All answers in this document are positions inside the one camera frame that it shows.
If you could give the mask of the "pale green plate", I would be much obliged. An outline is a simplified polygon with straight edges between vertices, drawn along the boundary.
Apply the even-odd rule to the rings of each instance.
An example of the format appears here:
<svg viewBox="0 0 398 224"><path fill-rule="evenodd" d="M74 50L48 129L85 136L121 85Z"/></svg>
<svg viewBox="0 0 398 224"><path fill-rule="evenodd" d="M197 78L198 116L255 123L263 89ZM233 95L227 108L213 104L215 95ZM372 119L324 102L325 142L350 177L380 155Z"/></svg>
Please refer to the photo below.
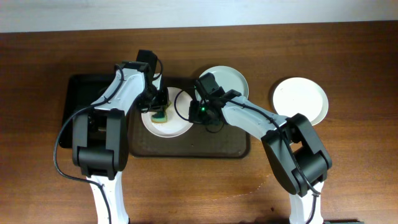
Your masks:
<svg viewBox="0 0 398 224"><path fill-rule="evenodd" d="M228 66L215 66L205 70L200 77L206 75L207 73L212 73L215 77L219 87L222 87L224 93L235 90L240 92L246 98L249 97L249 86L248 83L241 72L235 68Z"/></svg>

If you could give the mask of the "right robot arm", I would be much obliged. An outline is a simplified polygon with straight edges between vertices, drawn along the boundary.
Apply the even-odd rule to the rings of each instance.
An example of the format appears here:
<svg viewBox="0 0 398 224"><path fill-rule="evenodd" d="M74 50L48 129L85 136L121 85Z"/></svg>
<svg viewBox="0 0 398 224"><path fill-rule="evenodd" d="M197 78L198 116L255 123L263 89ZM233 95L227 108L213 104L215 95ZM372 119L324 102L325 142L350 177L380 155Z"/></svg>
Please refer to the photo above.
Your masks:
<svg viewBox="0 0 398 224"><path fill-rule="evenodd" d="M323 223L321 191L332 166L310 121L302 114L286 117L251 103L235 90L198 90L189 120L210 124L221 121L262 142L272 172L289 193L290 223Z"/></svg>

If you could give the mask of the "green yellow sponge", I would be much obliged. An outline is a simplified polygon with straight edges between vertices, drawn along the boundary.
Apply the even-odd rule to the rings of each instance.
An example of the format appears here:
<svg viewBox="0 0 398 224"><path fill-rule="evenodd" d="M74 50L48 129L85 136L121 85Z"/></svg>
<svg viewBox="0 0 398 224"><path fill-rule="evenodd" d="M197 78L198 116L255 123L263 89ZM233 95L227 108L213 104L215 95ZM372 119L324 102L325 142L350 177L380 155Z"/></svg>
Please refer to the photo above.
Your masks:
<svg viewBox="0 0 398 224"><path fill-rule="evenodd" d="M166 123L167 118L167 108L171 105L171 101L169 101L161 111L156 112L150 118L153 123Z"/></svg>

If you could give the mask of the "white plate front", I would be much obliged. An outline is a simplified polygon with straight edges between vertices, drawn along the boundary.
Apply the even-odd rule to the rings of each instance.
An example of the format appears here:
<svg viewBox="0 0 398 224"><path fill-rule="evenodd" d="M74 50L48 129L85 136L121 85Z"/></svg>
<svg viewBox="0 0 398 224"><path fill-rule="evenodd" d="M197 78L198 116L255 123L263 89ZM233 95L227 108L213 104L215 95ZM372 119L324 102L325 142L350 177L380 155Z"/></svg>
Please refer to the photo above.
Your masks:
<svg viewBox="0 0 398 224"><path fill-rule="evenodd" d="M323 88L302 77L281 81L272 92L271 102L277 114L292 117L300 113L313 126L325 119L329 109L328 97Z"/></svg>

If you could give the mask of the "white plate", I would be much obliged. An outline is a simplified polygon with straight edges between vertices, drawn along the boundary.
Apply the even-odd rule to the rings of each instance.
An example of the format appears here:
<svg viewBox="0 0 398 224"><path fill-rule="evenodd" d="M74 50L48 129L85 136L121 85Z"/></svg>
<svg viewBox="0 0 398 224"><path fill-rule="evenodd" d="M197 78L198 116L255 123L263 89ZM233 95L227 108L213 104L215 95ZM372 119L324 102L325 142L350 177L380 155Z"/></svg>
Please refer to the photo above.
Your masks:
<svg viewBox="0 0 398 224"><path fill-rule="evenodd" d="M292 117L300 113L313 126L325 119L329 109L328 97L323 88L302 77L281 81L272 92L271 102L277 114Z"/></svg>
<svg viewBox="0 0 398 224"><path fill-rule="evenodd" d="M154 112L142 113L141 120L145 128L155 136L161 138L174 138L186 133L193 123L185 121L176 112L174 108L174 99L181 89L176 87L168 87L169 101L171 105L167 108L167 122L166 123L153 123L150 118ZM188 118L189 106L192 97L183 91L177 98L177 110L184 118Z"/></svg>

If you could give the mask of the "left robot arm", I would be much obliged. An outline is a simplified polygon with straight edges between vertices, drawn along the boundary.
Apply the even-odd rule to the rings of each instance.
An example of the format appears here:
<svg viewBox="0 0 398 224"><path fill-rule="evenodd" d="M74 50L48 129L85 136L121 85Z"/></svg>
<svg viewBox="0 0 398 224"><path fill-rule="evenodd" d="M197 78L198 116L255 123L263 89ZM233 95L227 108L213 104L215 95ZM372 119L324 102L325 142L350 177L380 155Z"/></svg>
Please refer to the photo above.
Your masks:
<svg viewBox="0 0 398 224"><path fill-rule="evenodd" d="M73 118L73 163L85 177L95 199L98 223L129 223L124 206L122 174L129 157L129 111L158 112L166 108L168 91L153 84L152 62L114 67L115 77L104 93Z"/></svg>

